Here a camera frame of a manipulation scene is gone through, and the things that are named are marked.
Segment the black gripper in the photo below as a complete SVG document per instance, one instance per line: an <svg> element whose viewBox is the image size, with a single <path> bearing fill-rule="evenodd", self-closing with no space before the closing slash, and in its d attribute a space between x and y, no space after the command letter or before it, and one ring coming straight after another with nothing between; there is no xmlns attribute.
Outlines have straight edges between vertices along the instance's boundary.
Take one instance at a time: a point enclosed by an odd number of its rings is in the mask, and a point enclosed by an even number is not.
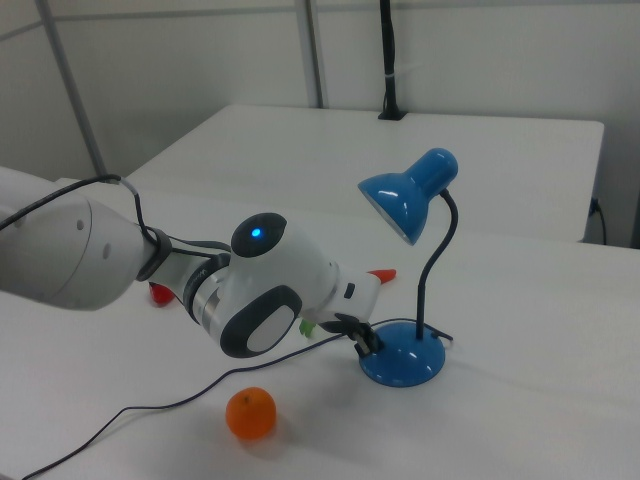
<svg viewBox="0 0 640 480"><path fill-rule="evenodd" d="M378 334L351 315L336 313L334 320L322 323L322 328L329 333L348 336L354 342L359 357L367 357L371 351L380 351L383 348L383 341Z"/></svg>

